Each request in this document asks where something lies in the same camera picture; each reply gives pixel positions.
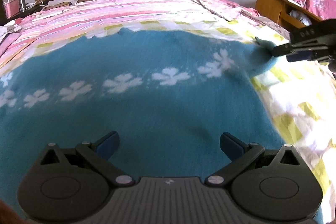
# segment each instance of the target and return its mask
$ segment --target pink striped bed sheet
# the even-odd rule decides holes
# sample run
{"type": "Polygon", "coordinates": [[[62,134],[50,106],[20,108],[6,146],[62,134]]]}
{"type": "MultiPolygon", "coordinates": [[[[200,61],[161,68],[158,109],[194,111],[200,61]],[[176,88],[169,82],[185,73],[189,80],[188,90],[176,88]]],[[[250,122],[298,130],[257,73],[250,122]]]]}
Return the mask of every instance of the pink striped bed sheet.
{"type": "Polygon", "coordinates": [[[56,8],[27,16],[22,20],[20,36],[7,46],[0,57],[0,66],[25,47],[56,42],[87,30],[121,24],[131,21],[172,20],[175,22],[200,22],[234,20],[243,17],[250,24],[258,23],[242,14],[258,15],[254,9],[247,9],[226,0],[93,0],[81,2],[66,8],[56,8]],[[59,10],[61,14],[33,21],[37,16],[59,10]]]}

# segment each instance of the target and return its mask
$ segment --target bed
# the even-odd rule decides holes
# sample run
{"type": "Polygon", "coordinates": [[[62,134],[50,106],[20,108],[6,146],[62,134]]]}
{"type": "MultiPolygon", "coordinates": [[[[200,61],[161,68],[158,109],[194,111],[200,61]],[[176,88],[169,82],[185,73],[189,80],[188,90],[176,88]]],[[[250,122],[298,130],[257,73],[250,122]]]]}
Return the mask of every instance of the bed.
{"type": "MultiPolygon", "coordinates": [[[[11,71],[31,57],[53,52],[82,36],[112,35],[123,27],[182,30],[214,42],[254,43],[256,37],[276,45],[288,42],[258,16],[256,10],[226,0],[93,0],[42,11],[24,18],[20,34],[11,34],[0,45],[0,84],[6,87],[11,71]],[[48,13],[55,15],[37,19],[48,13]]],[[[331,221],[336,204],[336,82],[332,74],[316,62],[288,63],[284,57],[251,81],[280,136],[296,147],[316,176],[324,194],[323,219],[331,221]]]]}

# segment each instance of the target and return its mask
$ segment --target teal cloth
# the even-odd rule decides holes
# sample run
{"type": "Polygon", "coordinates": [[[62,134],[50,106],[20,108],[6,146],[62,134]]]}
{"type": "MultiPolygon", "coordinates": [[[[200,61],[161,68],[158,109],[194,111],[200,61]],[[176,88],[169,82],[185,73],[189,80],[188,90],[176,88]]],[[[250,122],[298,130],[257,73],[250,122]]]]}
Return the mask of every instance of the teal cloth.
{"type": "Polygon", "coordinates": [[[0,196],[19,211],[16,189],[47,143],[70,148],[112,130],[110,162],[134,178],[204,179],[230,162],[223,132],[279,149],[249,80],[275,61],[257,45],[128,29],[31,58],[0,83],[0,196]]]}

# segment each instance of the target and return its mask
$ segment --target ribbed gray plate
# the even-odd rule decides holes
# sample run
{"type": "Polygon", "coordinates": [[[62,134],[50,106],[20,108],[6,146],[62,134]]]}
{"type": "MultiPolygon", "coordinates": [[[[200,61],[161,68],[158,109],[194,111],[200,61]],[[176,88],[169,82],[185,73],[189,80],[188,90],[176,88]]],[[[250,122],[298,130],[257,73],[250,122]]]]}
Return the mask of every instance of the ribbed gray plate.
{"type": "MultiPolygon", "coordinates": [[[[76,224],[262,224],[232,202],[227,192],[199,178],[142,178],[119,188],[95,215],[76,224]]],[[[314,224],[305,220],[298,224],[314,224]]]]}

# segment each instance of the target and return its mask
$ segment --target pink basket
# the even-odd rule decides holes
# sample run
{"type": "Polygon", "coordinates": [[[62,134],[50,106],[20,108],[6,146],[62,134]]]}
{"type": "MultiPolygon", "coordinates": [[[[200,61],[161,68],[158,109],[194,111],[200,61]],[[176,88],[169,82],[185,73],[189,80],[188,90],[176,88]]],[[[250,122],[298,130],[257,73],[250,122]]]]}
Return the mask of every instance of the pink basket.
{"type": "Polygon", "coordinates": [[[20,11],[19,0],[12,0],[4,4],[4,7],[5,7],[5,12],[6,12],[6,17],[10,18],[20,11]]]}

